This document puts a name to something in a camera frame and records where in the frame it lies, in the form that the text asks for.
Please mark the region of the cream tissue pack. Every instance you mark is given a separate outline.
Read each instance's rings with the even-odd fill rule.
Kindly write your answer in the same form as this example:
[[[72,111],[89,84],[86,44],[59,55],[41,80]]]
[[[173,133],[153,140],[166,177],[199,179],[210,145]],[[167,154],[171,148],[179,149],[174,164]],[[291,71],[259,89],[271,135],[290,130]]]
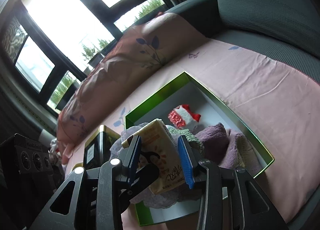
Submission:
[[[150,160],[159,168],[159,177],[149,189],[154,195],[179,187],[185,182],[180,157],[175,142],[161,119],[154,119],[133,135],[140,136],[142,151],[154,152]]]

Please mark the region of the black gold tin box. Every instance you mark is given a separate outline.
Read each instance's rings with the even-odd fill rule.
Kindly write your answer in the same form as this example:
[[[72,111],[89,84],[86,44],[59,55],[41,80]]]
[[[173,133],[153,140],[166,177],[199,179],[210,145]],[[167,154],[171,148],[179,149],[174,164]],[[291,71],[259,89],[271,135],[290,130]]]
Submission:
[[[100,125],[85,143],[83,161],[76,163],[73,170],[80,166],[86,170],[102,166],[110,159],[110,148],[119,138],[117,132],[106,125]]]

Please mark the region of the purple fleece cloth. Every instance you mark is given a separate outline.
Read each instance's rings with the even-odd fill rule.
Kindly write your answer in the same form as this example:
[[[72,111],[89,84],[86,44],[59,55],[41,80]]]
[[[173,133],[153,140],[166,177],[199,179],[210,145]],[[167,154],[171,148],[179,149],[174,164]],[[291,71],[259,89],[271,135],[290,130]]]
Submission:
[[[239,131],[225,129],[218,123],[201,130],[195,137],[200,141],[199,150],[203,157],[221,168],[234,170],[242,166],[251,176],[262,170],[253,146]]]

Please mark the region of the white red small plush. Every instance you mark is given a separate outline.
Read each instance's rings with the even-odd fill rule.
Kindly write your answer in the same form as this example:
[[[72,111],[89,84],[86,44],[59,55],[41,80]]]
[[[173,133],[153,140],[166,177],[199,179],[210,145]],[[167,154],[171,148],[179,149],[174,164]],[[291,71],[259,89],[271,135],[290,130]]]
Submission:
[[[59,151],[58,141],[56,138],[52,139],[50,142],[49,160],[52,165],[61,165],[62,156]]]

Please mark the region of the green knitted cloth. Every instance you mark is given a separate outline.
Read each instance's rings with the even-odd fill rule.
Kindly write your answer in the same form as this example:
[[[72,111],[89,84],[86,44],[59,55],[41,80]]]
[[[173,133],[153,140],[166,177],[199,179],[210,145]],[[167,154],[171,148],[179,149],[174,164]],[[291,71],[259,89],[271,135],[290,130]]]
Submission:
[[[166,125],[166,127],[172,136],[174,146],[176,147],[176,149],[178,149],[178,138],[180,136],[185,136],[190,146],[194,149],[197,149],[200,152],[200,154],[204,156],[203,143],[189,129],[179,130],[171,125]]]

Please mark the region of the black device with round knobs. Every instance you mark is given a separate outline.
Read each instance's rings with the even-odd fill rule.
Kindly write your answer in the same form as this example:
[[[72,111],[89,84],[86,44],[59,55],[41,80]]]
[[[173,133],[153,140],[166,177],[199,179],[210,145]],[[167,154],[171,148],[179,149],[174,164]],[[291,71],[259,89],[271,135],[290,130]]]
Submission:
[[[17,133],[1,143],[1,166],[8,184],[24,175],[53,174],[48,149]]]

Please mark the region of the green cardboard box white inside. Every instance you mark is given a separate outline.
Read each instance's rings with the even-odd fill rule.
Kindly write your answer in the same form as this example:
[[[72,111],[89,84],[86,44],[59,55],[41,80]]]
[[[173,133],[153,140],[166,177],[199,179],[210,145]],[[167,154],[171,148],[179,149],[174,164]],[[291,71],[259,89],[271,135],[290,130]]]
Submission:
[[[242,132],[249,140],[261,169],[254,174],[256,179],[273,162],[274,157],[255,133],[213,92],[186,72],[171,78],[158,91],[146,98],[125,116],[128,129],[153,119],[169,123],[169,112],[180,104],[188,104],[193,112],[201,115],[198,130],[221,123],[226,129]],[[135,205],[139,225],[142,227],[165,223],[194,214],[199,210],[199,201],[183,201],[166,209],[145,207],[142,202]]]

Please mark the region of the pink bed sheet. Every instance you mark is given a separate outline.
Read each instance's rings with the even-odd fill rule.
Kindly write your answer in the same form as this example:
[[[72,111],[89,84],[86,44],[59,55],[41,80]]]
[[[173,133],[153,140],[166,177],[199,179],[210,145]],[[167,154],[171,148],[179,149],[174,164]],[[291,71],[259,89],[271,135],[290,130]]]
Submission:
[[[319,84],[282,62],[205,38],[148,77],[100,124],[113,126],[121,108],[136,107],[181,72],[218,96],[272,153],[261,183],[285,221],[292,220],[319,186]],[[76,145],[67,170],[82,158]]]

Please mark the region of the pink floral pillow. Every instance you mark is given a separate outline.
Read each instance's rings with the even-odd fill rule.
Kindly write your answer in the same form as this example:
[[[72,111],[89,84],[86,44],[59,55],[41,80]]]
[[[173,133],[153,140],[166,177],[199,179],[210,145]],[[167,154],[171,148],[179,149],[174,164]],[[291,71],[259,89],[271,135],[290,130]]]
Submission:
[[[129,28],[91,71],[57,120],[62,164],[73,149],[141,83],[174,58],[199,47],[208,27],[189,14],[164,13]]]

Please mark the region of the black framed window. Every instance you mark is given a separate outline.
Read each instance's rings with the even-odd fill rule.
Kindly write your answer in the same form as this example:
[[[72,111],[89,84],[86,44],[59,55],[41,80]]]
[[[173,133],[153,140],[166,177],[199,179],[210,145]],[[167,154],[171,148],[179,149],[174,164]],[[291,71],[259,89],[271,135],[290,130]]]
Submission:
[[[1,57],[18,84],[57,115],[132,25],[170,0],[1,0]]]

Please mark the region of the dark grey sofa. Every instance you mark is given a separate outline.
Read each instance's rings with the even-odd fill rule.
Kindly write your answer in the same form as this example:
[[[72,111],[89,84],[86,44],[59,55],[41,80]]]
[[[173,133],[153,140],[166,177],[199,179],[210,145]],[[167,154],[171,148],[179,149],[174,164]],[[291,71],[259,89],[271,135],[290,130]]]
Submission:
[[[187,0],[170,9],[205,37],[249,49],[319,80],[313,0]]]

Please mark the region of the dark grey sofa back cushion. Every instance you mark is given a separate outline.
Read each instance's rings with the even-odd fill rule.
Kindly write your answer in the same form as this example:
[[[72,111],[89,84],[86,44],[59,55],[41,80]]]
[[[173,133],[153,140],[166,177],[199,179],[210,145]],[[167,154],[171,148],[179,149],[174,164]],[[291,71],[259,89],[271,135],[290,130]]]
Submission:
[[[311,0],[217,0],[222,22],[319,57],[319,13]]]

